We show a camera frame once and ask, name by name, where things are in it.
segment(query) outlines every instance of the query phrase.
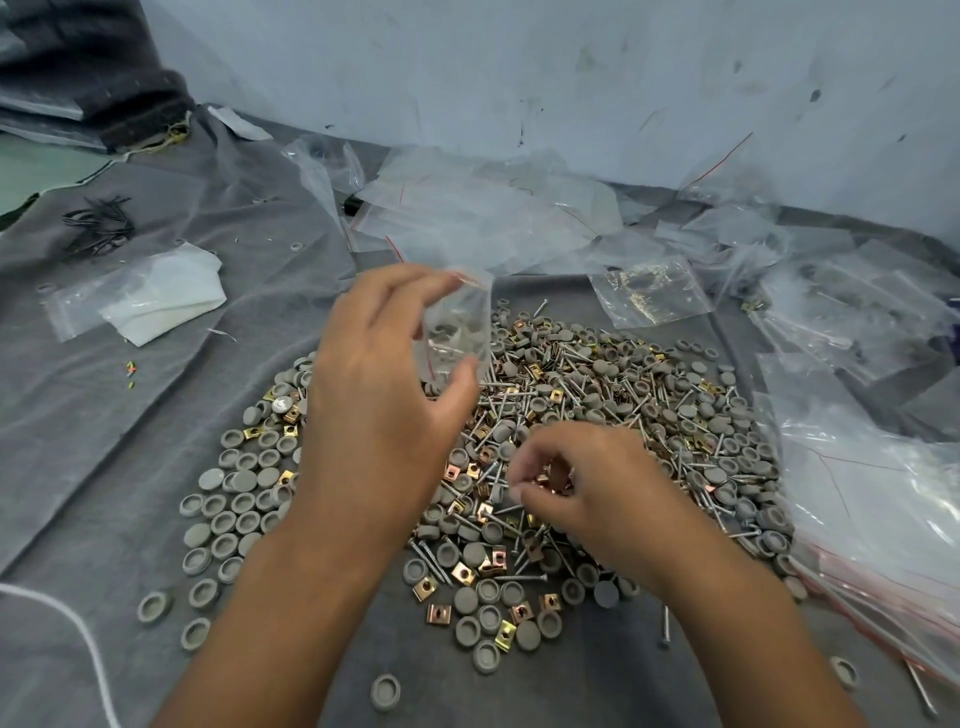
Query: white wall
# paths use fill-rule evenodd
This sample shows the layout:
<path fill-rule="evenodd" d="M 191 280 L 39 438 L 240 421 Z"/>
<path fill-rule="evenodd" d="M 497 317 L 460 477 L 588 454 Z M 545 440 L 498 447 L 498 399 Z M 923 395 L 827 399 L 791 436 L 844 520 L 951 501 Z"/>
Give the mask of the white wall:
<path fill-rule="evenodd" d="M 958 0 L 142 1 L 200 101 L 668 187 L 753 131 L 786 204 L 960 241 Z"/>

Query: hand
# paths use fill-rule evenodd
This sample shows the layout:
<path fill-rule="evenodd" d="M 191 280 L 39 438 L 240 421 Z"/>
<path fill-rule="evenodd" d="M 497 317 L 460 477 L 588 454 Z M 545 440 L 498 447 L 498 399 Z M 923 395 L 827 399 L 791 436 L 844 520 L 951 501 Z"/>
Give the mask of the hand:
<path fill-rule="evenodd" d="M 474 358 L 435 401 L 412 353 L 423 310 L 461 285 L 400 264 L 360 276 L 333 306 L 314 362 L 297 496 L 281 529 L 386 568 L 409 538 L 476 406 Z"/>
<path fill-rule="evenodd" d="M 550 488 L 532 481 L 550 465 Z M 574 495 L 557 495 L 574 469 Z M 590 554 L 663 597 L 690 545 L 715 528 L 626 427 L 562 422 L 538 427 L 507 474 L 511 497 L 580 539 Z"/>

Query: white string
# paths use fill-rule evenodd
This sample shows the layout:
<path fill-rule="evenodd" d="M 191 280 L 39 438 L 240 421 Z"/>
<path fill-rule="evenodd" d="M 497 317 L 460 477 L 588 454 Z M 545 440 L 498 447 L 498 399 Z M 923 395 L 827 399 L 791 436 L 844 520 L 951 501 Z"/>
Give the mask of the white string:
<path fill-rule="evenodd" d="M 53 607 L 65 615 L 70 621 L 77 625 L 77 629 L 80 630 L 80 634 L 86 642 L 86 648 L 90 650 L 90 658 L 93 660 L 93 670 L 97 673 L 97 685 L 100 687 L 100 699 L 104 704 L 104 713 L 107 714 L 107 723 L 110 728 L 120 728 L 120 721 L 117 720 L 117 714 L 113 710 L 113 700 L 110 698 L 110 685 L 107 682 L 107 671 L 104 669 L 104 660 L 100 656 L 100 648 L 97 646 L 96 640 L 93 639 L 93 633 L 90 632 L 83 618 L 59 599 L 43 594 L 42 592 L 35 592 L 32 589 L 24 589 L 23 587 L 17 587 L 13 584 L 0 582 L 0 593 L 22 596 L 25 599 L 32 599 L 41 604 L 46 604 L 48 607 Z"/>

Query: dark gray fabric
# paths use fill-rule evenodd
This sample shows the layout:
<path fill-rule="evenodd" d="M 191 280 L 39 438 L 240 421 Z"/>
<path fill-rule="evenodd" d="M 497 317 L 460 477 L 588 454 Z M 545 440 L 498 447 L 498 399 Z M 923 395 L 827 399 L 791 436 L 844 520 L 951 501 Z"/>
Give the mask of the dark gray fabric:
<path fill-rule="evenodd" d="M 83 195 L 119 191 L 133 197 L 142 232 L 130 249 L 82 266 L 54 262 L 59 215 Z M 252 204 L 273 196 L 279 201 Z M 64 285 L 134 253 L 166 250 L 178 237 L 223 259 L 224 307 L 142 350 L 111 328 L 56 343 L 37 303 L 38 283 Z M 307 247 L 293 254 L 298 241 Z M 389 255 L 363 257 L 364 267 L 390 262 Z M 147 724 L 187 662 L 179 636 L 194 617 L 186 600 L 194 580 L 180 570 L 187 522 L 177 504 L 215 463 L 220 433 L 238 424 L 276 371 L 316 346 L 333 296 L 352 272 L 345 241 L 276 145 L 238 141 L 205 115 L 186 145 L 115 167 L 85 189 L 44 196 L 0 237 L 0 553 L 4 565 L 15 560 L 3 579 L 58 596 L 87 620 L 125 726 Z M 494 296 L 511 299 L 515 310 L 534 310 L 547 298 L 545 312 L 555 319 L 608 324 L 584 278 L 502 279 Z M 733 304 L 641 336 L 664 346 L 678 337 L 714 346 L 745 386 L 757 386 L 752 354 L 764 342 Z M 128 359 L 139 367 L 133 390 Z M 558 641 L 533 655 L 514 651 L 498 673 L 481 677 L 450 629 L 424 624 L 423 607 L 400 580 L 407 557 L 397 556 L 351 643 L 322 725 L 719 725 L 679 625 L 673 648 L 657 649 L 660 605 L 650 595 L 613 611 L 592 603 L 564 610 Z M 162 587 L 174 589 L 173 612 L 144 629 L 136 604 Z M 444 590 L 440 598 L 451 596 Z M 898 663 L 824 606 L 808 603 L 804 615 L 827 655 L 860 670 L 854 699 L 872 725 L 921 724 Z M 379 716 L 370 684 L 387 671 L 402 697 L 393 713 Z M 948 696 L 931 691 L 945 724 L 960 715 Z M 0 597 L 0 727 L 104 724 L 74 627 L 44 607 Z"/>

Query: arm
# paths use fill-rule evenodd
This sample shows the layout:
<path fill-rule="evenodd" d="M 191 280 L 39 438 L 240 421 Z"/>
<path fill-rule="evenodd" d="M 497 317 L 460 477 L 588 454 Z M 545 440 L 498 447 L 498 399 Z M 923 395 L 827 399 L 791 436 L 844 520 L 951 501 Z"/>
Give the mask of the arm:
<path fill-rule="evenodd" d="M 533 481 L 550 464 L 550 487 Z M 557 495 L 575 468 L 575 494 Z M 724 725 L 866 728 L 779 580 L 724 536 L 620 427 L 538 429 L 512 496 L 659 596 L 684 628 Z"/>
<path fill-rule="evenodd" d="M 334 305 L 314 363 L 297 496 L 247 557 L 155 728 L 316 724 L 344 650 L 477 402 L 475 360 L 430 401 L 411 352 L 424 308 L 458 286 L 450 274 L 390 266 Z"/>

